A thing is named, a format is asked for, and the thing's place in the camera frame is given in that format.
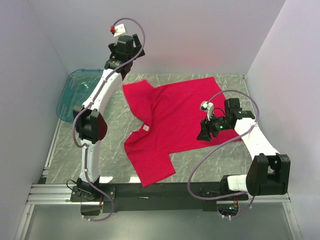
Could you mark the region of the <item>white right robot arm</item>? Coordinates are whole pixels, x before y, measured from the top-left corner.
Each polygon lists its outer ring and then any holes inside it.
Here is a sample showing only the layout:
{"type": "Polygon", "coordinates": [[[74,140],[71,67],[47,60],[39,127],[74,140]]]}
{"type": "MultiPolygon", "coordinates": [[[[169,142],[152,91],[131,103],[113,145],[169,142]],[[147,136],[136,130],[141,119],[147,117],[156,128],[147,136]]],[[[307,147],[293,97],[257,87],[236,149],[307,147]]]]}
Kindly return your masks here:
{"type": "Polygon", "coordinates": [[[241,136],[252,158],[247,174],[227,175],[223,177],[219,193],[230,200],[237,192],[251,196],[285,195],[288,192],[291,160],[288,155],[280,154],[267,140],[256,123],[250,110],[240,106],[238,98],[224,101],[225,116],[214,114],[214,105],[203,101],[201,110],[206,117],[201,121],[201,130],[197,139],[210,142],[223,131],[235,130],[241,136]]]}

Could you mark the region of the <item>red t-shirt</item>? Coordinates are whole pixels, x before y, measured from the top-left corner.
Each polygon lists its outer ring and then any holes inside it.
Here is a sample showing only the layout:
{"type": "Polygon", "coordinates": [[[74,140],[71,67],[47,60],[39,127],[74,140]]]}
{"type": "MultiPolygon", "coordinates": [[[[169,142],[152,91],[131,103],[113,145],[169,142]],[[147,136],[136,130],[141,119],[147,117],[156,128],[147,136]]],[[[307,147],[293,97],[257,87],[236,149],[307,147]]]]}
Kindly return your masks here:
{"type": "Polygon", "coordinates": [[[124,150],[143,187],[175,174],[170,154],[220,145],[237,137],[223,130],[210,142],[198,141],[200,122],[206,117],[200,105],[219,93],[214,77],[152,86],[147,80],[125,84],[124,96],[132,114],[142,121],[124,150]]]}

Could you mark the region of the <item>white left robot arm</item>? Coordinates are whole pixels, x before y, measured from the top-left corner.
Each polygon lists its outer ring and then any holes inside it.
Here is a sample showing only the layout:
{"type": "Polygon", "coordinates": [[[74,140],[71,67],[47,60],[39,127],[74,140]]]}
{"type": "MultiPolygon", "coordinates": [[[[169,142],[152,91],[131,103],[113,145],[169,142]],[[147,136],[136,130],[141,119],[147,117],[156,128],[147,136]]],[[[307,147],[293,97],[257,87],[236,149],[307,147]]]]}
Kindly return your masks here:
{"type": "Polygon", "coordinates": [[[94,201],[100,195],[99,152],[108,130],[103,112],[112,94],[130,72],[133,61],[145,55],[137,34],[121,34],[108,47],[110,58],[96,87],[82,105],[73,108],[72,137],[80,139],[75,144],[82,150],[81,172],[76,185],[88,201],[94,201]]]}

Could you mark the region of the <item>teal transparent plastic bin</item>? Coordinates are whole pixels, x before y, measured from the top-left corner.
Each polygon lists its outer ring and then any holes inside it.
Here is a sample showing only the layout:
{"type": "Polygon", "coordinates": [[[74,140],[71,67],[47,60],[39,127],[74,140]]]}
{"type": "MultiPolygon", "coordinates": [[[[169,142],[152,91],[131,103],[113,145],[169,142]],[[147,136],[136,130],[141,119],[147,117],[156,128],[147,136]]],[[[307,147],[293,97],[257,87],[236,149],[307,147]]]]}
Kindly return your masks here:
{"type": "Polygon", "coordinates": [[[78,69],[68,76],[56,107],[60,120],[74,121],[74,106],[81,106],[89,98],[102,74],[102,69],[78,69]]]}

